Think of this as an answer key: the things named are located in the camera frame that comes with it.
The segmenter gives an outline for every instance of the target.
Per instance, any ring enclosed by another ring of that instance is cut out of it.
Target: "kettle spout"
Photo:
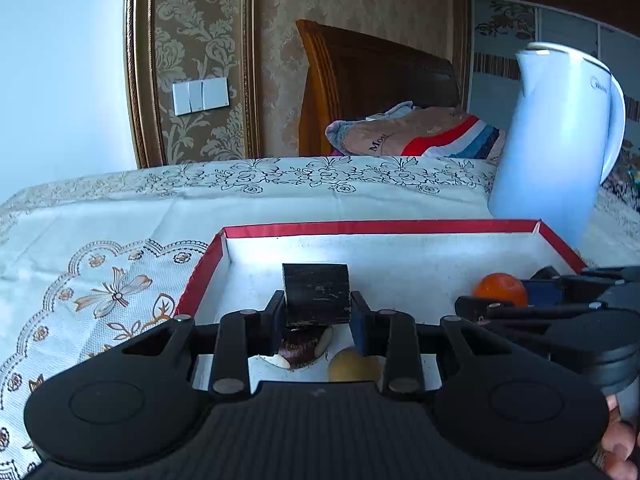
[[[529,96],[540,76],[542,75],[549,59],[548,50],[521,50],[516,54],[520,66],[520,78],[522,79],[522,94]]]

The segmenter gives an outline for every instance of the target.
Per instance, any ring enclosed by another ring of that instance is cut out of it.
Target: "white wall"
[[[0,203],[136,168],[123,34],[124,0],[0,0]]]

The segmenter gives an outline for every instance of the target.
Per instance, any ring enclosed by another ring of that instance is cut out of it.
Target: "round yellow object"
[[[376,356],[363,357],[355,347],[340,350],[329,362],[327,377],[330,383],[375,381],[382,374],[380,361]]]

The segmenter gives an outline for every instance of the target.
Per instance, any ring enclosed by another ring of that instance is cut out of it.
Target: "orange ball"
[[[515,306],[527,306],[527,289],[518,278],[504,272],[485,276],[474,288],[474,296],[489,300],[511,301]]]

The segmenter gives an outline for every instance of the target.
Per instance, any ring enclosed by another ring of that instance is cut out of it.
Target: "wooden headboard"
[[[300,156],[330,155],[335,120],[357,120],[402,101],[420,107],[460,102],[451,63],[420,50],[309,20],[296,25],[309,60],[298,126]]]

